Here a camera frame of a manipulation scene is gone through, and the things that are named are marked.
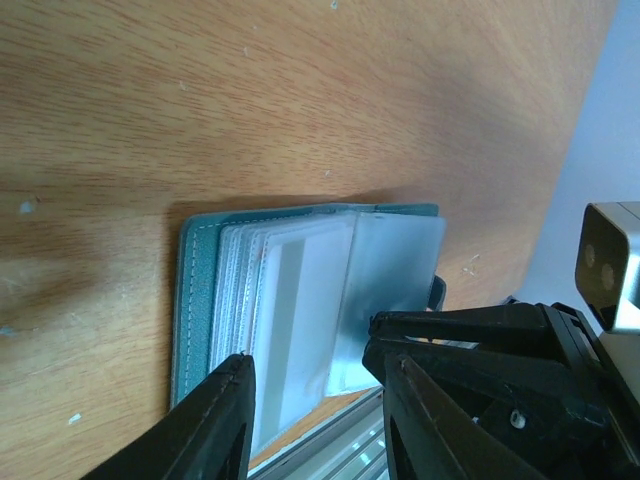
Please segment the blue card holder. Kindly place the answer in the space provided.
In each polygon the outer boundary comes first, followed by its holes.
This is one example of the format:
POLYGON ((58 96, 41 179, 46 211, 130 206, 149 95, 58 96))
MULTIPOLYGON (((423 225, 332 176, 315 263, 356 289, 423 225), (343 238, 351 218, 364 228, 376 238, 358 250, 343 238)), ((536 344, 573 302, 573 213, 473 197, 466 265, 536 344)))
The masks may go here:
POLYGON ((176 268, 172 404, 232 354, 254 360, 252 450, 325 399, 377 381, 373 316, 438 309, 446 222, 433 204, 329 203, 194 215, 176 268))

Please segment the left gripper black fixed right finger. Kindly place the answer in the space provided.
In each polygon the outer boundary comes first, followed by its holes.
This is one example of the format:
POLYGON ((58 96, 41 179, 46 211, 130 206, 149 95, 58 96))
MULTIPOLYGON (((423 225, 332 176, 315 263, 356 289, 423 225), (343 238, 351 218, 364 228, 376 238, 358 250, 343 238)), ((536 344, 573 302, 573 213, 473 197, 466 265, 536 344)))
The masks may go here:
POLYGON ((383 412, 392 479, 542 479, 478 426, 411 358, 384 359, 383 412))

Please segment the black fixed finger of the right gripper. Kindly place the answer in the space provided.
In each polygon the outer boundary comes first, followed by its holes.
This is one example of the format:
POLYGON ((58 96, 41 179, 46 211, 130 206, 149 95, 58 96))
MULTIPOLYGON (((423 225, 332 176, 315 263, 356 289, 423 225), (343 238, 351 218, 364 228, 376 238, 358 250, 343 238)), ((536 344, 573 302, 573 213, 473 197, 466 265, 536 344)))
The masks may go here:
POLYGON ((481 395, 525 418, 604 420, 584 319, 561 304, 511 303, 445 312, 381 312, 363 366, 386 381, 384 359, 406 355, 460 400, 481 395))

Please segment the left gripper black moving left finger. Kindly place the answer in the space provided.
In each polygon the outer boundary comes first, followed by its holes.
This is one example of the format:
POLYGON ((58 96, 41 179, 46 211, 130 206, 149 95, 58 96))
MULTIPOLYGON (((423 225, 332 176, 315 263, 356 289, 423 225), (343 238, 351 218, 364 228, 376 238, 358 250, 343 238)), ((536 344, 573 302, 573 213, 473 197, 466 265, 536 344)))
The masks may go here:
POLYGON ((246 479, 255 415, 255 366, 233 354, 168 415, 86 479, 246 479))

